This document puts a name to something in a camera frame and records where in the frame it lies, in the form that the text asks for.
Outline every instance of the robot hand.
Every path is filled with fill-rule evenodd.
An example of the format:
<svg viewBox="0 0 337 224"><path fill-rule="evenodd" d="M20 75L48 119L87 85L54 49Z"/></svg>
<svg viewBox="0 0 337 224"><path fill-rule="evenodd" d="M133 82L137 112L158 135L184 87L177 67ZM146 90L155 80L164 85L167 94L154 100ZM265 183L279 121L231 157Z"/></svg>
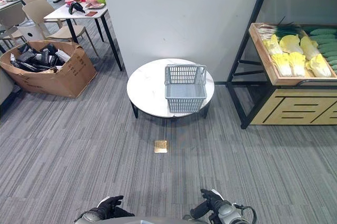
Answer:
<svg viewBox="0 0 337 224"><path fill-rule="evenodd" d="M124 196L107 197L103 199L98 207L82 213L74 222L77 224L96 222L110 218L130 217L134 214L129 213L117 206L122 202Z"/></svg>

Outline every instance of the trash bin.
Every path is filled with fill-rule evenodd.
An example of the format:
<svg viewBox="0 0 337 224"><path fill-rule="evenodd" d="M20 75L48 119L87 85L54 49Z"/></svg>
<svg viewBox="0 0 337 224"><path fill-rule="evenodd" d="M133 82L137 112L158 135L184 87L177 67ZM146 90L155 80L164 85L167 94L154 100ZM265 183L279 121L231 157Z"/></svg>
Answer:
<svg viewBox="0 0 337 224"><path fill-rule="evenodd" d="M38 26L34 21L28 20L17 27L27 41L44 40Z"/></svg>

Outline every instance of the shopping basket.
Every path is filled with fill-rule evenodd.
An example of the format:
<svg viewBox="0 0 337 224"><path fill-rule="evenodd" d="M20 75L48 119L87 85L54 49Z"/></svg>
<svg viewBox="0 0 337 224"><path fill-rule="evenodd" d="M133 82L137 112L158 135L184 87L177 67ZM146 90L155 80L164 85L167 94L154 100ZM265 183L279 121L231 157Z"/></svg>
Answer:
<svg viewBox="0 0 337 224"><path fill-rule="evenodd" d="M165 67L165 98L172 113L198 112L206 99L206 66L170 64Z"/></svg>

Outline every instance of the wooden shelf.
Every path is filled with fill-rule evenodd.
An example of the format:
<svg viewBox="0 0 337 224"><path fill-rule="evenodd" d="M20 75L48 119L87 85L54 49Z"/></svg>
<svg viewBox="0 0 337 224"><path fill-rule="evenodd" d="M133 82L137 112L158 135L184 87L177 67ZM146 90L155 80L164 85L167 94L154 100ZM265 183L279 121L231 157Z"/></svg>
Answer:
<svg viewBox="0 0 337 224"><path fill-rule="evenodd" d="M264 23L252 23L251 27L249 28L249 34L253 40L253 43L259 54L259 57L263 63L265 71L267 72L268 77L273 85L295 86L304 80L331 80L331 79L337 80L336 73L332 70L332 68L327 62L326 64L328 65L331 71L332 77L315 77L312 71L309 71L306 68L305 68L305 77L282 77L280 76L259 34L258 27L262 24Z"/></svg>

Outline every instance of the table leg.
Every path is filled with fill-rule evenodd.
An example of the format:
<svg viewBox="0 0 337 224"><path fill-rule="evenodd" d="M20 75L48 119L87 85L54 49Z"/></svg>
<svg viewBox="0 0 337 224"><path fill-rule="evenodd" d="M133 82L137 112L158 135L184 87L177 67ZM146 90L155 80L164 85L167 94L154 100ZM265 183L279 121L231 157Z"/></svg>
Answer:
<svg viewBox="0 0 337 224"><path fill-rule="evenodd" d="M138 119L138 108L132 103L131 100L130 102L131 102L133 113L135 114L136 119Z"/></svg>
<svg viewBox="0 0 337 224"><path fill-rule="evenodd" d="M120 59L118 58L117 50L116 50L114 41L112 40L111 33L110 33L109 28L107 26L107 23L106 23L104 15L101 17L101 20L102 20L102 23L103 23L103 26L104 26L104 29L105 29L105 32L106 32L107 39L110 42L110 46L112 48L112 52L114 53L115 59L117 61L118 67L120 68L120 71L122 71L123 68L122 68Z"/></svg>
<svg viewBox="0 0 337 224"><path fill-rule="evenodd" d="M1 44L0 44L0 51L4 54L4 53L6 53L6 50L1 46Z"/></svg>
<svg viewBox="0 0 337 224"><path fill-rule="evenodd" d="M210 109L210 105L211 105L211 100L208 102L208 104L200 112L204 119L206 119L206 117L207 117L207 114L208 114L209 109Z"/></svg>
<svg viewBox="0 0 337 224"><path fill-rule="evenodd" d="M100 33L102 42L104 42L102 30L101 30L100 24L99 24L99 22L98 22L98 19L95 18L95 22L96 22L96 25L97 25L98 32Z"/></svg>
<svg viewBox="0 0 337 224"><path fill-rule="evenodd" d="M73 24L72 24L71 20L69 18L67 18L66 20L67 20L67 24L68 24L70 33L72 34L73 41L75 43L78 43L78 40L77 40L77 37L76 37L76 34L75 34L75 31L74 31Z"/></svg>

